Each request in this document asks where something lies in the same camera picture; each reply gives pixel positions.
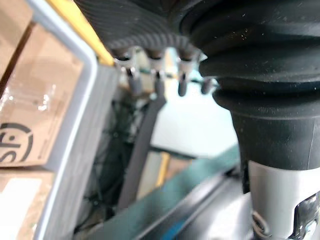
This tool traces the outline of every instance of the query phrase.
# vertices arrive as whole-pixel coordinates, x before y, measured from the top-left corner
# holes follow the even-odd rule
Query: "black metal beam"
[[[125,182],[120,194],[117,212],[126,209],[136,201],[141,175],[150,149],[150,141],[159,110],[166,104],[164,96],[152,101],[144,115],[142,125],[136,138]]]

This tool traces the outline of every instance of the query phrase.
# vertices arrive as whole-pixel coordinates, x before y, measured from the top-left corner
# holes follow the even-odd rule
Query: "black rubber cover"
[[[186,95],[187,87],[188,87],[188,82],[186,79],[186,74],[184,73],[181,76],[181,79],[179,80],[179,84],[178,84],[178,94],[180,97],[184,97]]]
[[[319,12],[318,0],[179,0],[169,20],[207,55],[202,76],[282,94],[319,86]]]
[[[285,170],[320,167],[320,93],[290,96],[213,93],[231,111],[241,161]]]
[[[118,50],[140,46],[149,50],[175,47],[185,53],[196,49],[187,37],[174,33],[167,14],[170,0],[75,0],[104,46]]]
[[[210,92],[212,89],[212,80],[211,78],[207,77],[203,79],[203,83],[201,85],[201,93],[203,95],[206,95]]]

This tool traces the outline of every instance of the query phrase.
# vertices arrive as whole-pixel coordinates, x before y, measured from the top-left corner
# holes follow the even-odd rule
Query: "printed logo on box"
[[[20,123],[0,125],[0,163],[24,162],[31,152],[34,135]]]

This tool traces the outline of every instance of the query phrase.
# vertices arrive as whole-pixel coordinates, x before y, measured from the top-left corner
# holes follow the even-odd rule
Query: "gray metal frame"
[[[84,63],[46,169],[55,180],[35,239],[71,239],[104,120],[120,77],[100,66],[94,51],[44,0],[27,0],[33,20],[52,32]]]
[[[294,231],[295,208],[320,191],[320,168],[284,170],[249,161],[253,229],[261,238],[287,239]]]

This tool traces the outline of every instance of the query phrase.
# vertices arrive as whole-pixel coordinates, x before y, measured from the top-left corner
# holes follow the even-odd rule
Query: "cardboard box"
[[[0,239],[34,238],[53,181],[41,167],[0,169]]]
[[[24,0],[0,0],[0,79],[31,18],[32,10]]]
[[[83,68],[36,24],[0,100],[0,167],[45,164]]]

